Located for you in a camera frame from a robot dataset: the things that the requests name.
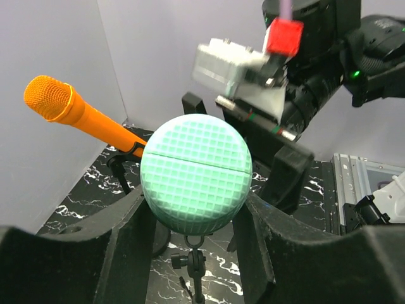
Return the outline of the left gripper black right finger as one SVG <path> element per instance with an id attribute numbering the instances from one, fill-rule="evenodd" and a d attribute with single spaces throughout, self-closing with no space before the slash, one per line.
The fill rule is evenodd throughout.
<path id="1" fill-rule="evenodd" d="M 404 227 L 337 236 L 250 193 L 235 218 L 246 303 L 403 303 Z"/>

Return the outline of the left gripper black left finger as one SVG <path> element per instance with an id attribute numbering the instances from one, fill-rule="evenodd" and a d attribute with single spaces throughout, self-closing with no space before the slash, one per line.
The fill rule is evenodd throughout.
<path id="1" fill-rule="evenodd" d="M 1 228 L 2 303 L 144 303 L 156 220 L 140 187 L 58 234 Z"/>

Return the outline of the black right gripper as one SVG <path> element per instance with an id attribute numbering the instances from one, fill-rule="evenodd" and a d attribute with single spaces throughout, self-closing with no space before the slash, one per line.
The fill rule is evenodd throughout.
<path id="1" fill-rule="evenodd" d="M 299 139 L 310 121 L 341 86 L 343 76 L 324 77 L 314 75 L 300 84 L 288 84 L 285 89 L 272 88 L 265 100 L 274 105 L 284 98 L 280 121 L 266 114 L 257 106 L 218 96 L 216 105 L 240 122 L 252 124 L 262 130 L 282 136 L 290 141 Z M 182 96 L 185 115 L 204 114 L 203 100 L 191 92 Z M 299 146 L 284 146 L 276 154 L 268 180 L 261 189 L 260 197 L 268 204 L 285 213 L 297 210 L 304 181 L 314 160 L 310 150 Z"/>

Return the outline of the mint green toy microphone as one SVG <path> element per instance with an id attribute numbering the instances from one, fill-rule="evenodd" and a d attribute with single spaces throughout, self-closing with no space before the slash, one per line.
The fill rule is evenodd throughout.
<path id="1" fill-rule="evenodd" d="M 249 194 L 252 158 L 245 140 L 225 121 L 182 115 L 147 141 L 140 183 L 156 218 L 186 236 L 226 226 Z"/>

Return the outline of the black tripod microphone stand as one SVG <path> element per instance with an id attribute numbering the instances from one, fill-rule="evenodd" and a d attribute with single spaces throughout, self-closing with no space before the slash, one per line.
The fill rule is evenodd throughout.
<path id="1" fill-rule="evenodd" d="M 184 236 L 184 240 L 191 251 L 188 255 L 180 255 L 178 253 L 172 254 L 171 266 L 173 269 L 187 267 L 187 273 L 194 281 L 194 293 L 187 287 L 185 279 L 182 276 L 179 277 L 180 285 L 187 292 L 192 303 L 205 303 L 202 289 L 202 277 L 206 274 L 206 257 L 199 249 L 204 243 L 204 236 L 200 236 L 200 240 L 197 244 L 191 244 L 188 236 Z"/>

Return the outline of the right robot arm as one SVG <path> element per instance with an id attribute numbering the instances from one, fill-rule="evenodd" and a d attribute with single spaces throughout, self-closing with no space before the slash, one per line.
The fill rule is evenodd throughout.
<path id="1" fill-rule="evenodd" d="M 297 209 L 313 154 L 297 144 L 340 87 L 354 107 L 404 97 L 404 20 L 361 16 L 360 1 L 264 1 L 260 51 L 228 39 L 197 47 L 193 79 L 217 92 L 225 120 L 270 169 L 260 192 Z"/>

